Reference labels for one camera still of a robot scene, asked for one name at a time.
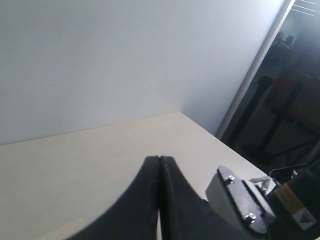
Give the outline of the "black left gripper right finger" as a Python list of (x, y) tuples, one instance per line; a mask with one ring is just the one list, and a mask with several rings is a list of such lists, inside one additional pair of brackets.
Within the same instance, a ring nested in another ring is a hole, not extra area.
[(243, 240), (244, 233), (210, 208), (175, 159), (161, 156), (158, 206), (163, 240)]

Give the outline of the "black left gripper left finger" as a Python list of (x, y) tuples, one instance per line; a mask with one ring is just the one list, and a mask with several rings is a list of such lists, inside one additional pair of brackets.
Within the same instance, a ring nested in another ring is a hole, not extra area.
[(117, 201), (70, 240), (155, 240), (160, 158), (148, 156)]

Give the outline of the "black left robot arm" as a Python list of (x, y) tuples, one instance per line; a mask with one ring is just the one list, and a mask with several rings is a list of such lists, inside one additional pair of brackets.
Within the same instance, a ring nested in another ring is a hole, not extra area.
[(320, 236), (320, 164), (267, 192), (220, 166), (194, 191), (171, 156), (145, 158), (127, 190), (73, 240), (314, 240)]

